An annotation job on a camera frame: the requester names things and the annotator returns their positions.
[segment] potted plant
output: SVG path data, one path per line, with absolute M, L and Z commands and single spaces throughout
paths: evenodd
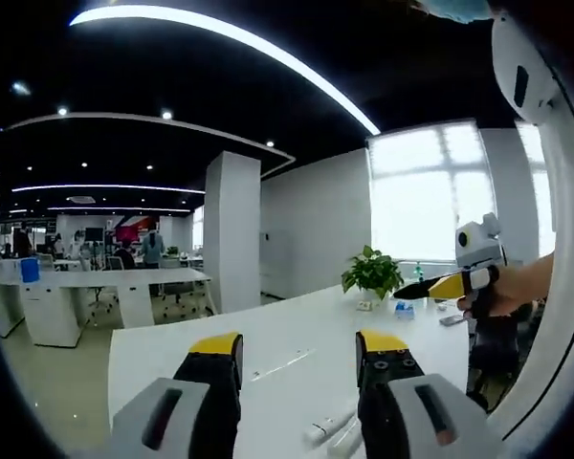
M 381 301 L 386 294 L 404 285 L 397 262 L 381 251 L 374 251 L 370 246 L 351 258 L 353 266 L 342 273 L 342 289 L 346 293 L 357 285 L 360 290 L 374 293 Z

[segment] floor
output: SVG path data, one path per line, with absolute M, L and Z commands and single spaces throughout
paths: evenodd
M 112 302 L 110 294 L 100 299 Z M 261 304 L 274 301 L 261 296 Z M 170 296 L 153 298 L 153 313 L 156 323 L 188 319 L 187 310 Z M 109 435 L 108 355 L 112 332 L 121 328 L 119 305 L 114 304 L 108 314 L 98 312 L 96 319 L 96 324 L 88 324 L 75 349 L 34 346 L 25 321 L 1 339 L 30 407 L 68 453 L 101 445 Z

